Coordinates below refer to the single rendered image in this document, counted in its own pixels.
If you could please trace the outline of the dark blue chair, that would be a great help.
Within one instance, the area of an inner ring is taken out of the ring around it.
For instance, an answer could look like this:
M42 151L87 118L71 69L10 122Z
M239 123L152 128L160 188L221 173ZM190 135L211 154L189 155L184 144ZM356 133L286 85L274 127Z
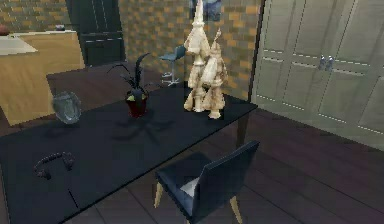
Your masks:
M160 205L166 191L187 224L198 224L230 203L237 222L243 224L237 194L258 147L259 142L253 140L215 161L196 152L157 170L154 207Z

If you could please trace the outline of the clear glass vase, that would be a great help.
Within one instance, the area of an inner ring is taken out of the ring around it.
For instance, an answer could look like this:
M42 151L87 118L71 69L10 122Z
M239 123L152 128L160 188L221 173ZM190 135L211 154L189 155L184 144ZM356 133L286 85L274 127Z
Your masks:
M55 95L52 107L56 117L65 124L75 124L80 119L81 101L74 92L63 91Z

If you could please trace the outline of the cream tower sculpture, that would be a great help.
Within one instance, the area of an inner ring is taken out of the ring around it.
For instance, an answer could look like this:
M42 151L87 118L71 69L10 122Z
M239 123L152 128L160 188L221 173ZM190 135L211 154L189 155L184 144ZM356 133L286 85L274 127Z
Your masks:
M204 31L203 9L203 0L197 0L193 28L184 42L187 52L194 56L188 79L191 92L184 103L184 108L195 112L207 110L210 119L219 119L220 111L225 107L222 85L227 80L228 74L218 43L221 29L217 30L212 45L209 45Z

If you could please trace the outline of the teal bar stool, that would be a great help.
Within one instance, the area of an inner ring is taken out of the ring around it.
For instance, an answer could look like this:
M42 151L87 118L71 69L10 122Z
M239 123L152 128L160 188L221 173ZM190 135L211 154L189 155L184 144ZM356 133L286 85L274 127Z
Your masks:
M163 61L169 61L171 64L172 70L170 72L165 72L162 75L162 82L167 83L169 86L179 83L179 79L175 77L175 62L186 54L186 48L184 45L179 45L174 49L173 53L165 54L160 56L160 59Z

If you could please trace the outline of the dark plant in red pot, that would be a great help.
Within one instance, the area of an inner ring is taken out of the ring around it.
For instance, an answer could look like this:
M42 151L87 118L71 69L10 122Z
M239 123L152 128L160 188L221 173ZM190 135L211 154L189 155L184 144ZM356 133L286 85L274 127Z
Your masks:
M126 71L126 74L121 73L120 77L131 86L131 89L126 93L125 102L133 118L141 117L146 112L149 92L141 85L143 72L141 62L148 55L150 55L150 52L142 54L137 58L134 66L134 74L131 74L130 70L122 63L116 63L108 70L108 72L110 72L116 67L123 67Z

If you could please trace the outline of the black dining table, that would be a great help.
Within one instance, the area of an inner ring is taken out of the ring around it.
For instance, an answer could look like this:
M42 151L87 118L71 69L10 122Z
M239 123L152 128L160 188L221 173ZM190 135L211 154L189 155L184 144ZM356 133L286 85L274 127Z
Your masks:
M221 118L187 112L187 89L151 92L143 116L119 101L84 112L75 125L59 121L0 137L0 167L9 224L61 224L136 178L254 110L228 96ZM34 165L57 152L75 157L71 171L59 160L52 178Z

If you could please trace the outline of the dark fridge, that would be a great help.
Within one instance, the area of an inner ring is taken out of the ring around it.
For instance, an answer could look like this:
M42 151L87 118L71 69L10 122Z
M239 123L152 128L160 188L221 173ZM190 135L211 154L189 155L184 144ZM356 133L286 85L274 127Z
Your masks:
M87 67L126 59L118 0L65 2Z

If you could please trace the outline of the pale green double door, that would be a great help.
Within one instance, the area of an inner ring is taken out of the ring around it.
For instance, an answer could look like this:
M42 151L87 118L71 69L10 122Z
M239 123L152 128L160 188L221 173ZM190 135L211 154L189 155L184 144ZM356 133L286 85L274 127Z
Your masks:
M252 101L384 151L384 0L265 0L262 10Z

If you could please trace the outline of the black headphones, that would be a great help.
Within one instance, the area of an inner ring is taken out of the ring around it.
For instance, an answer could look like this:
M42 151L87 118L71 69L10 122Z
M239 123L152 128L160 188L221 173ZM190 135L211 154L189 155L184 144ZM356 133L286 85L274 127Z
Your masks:
M37 177L50 180L52 178L50 169L62 161L64 168L71 171L75 162L75 157L70 152L57 152L39 160L33 167Z

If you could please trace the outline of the wooden kitchen counter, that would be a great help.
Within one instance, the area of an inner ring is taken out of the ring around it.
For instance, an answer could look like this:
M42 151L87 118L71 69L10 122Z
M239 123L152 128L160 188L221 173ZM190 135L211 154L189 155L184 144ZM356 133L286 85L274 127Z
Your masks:
M0 37L0 108L8 123L53 114L47 75L84 67L75 31Z

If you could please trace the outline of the blue framed wall picture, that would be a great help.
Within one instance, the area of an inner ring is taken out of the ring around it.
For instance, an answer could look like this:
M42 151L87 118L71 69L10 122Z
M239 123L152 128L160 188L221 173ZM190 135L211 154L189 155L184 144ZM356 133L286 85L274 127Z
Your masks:
M195 16L198 0L189 0L190 18ZM205 21L219 21L221 18L221 0L202 0L203 18Z

